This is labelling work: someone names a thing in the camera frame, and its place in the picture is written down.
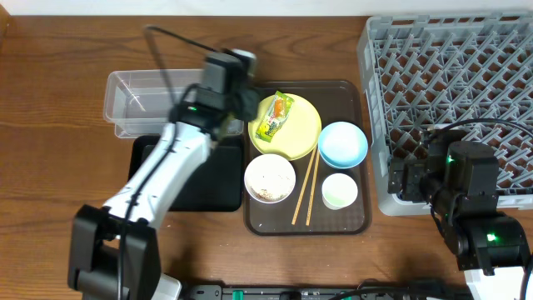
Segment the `white paper cup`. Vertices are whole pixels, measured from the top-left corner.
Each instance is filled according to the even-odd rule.
[[[322,183],[322,201],[327,208],[337,210],[354,203],[358,194],[356,182],[348,175],[330,175]]]

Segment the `brown serving tray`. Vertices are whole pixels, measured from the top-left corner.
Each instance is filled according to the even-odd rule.
[[[334,122],[345,121],[354,123],[363,129],[359,92],[350,82],[265,82],[259,84],[259,88],[264,92],[265,96],[281,91],[304,97],[315,106],[320,114],[322,128]],[[247,165],[261,153],[253,146],[249,138],[246,138],[246,143],[245,158]],[[296,171],[296,186],[287,199],[275,204],[264,204],[251,199],[250,195],[244,191],[245,224],[253,233],[260,236],[358,234],[370,226],[371,205],[366,159],[358,166],[347,170],[337,170],[329,167],[320,159],[310,226],[306,226],[306,217],[313,170],[311,170],[306,192],[301,200],[296,224],[291,225],[310,158],[311,154],[309,153],[305,157],[291,161]],[[357,200],[351,206],[337,211],[333,211],[324,205],[321,193],[322,182],[333,173],[345,173],[351,176],[359,188]]]

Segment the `black tray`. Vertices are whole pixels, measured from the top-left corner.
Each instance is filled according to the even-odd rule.
[[[322,128],[334,122],[345,121],[354,123],[363,129],[359,92],[350,82],[265,82],[260,84],[259,88],[265,95],[281,91],[304,97],[315,106],[320,114]],[[248,138],[245,140],[247,141],[245,149],[248,164],[261,154]],[[245,192],[245,224],[253,233],[260,236],[358,234],[370,226],[371,205],[366,159],[357,167],[347,170],[329,167],[320,159],[310,226],[306,226],[306,217],[311,193],[312,170],[306,185],[306,192],[301,200],[296,224],[291,225],[310,158],[309,153],[291,162],[296,171],[296,186],[287,199],[275,204],[265,204],[250,198],[250,195]],[[359,189],[357,200],[352,205],[336,211],[327,208],[321,198],[322,182],[333,173],[345,173],[351,176]]]
[[[128,180],[152,152],[159,136],[138,137],[133,143]],[[226,137],[187,179],[170,206],[171,212],[234,212],[241,206],[244,188],[244,138]]]

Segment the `green led light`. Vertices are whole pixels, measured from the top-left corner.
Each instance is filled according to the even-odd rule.
[[[486,235],[486,240],[489,241],[489,242],[494,242],[494,241],[498,240],[498,237],[496,237],[492,233],[489,233],[489,234]]]

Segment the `yellow plate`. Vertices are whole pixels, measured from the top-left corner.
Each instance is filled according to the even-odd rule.
[[[288,160],[295,160],[303,158],[316,146],[322,123],[316,108],[306,99],[289,93],[287,96],[294,99],[289,118],[280,131],[276,132],[271,142],[257,138],[256,130],[270,107],[274,95],[259,103],[257,119],[248,123],[248,134],[259,152],[279,154]]]

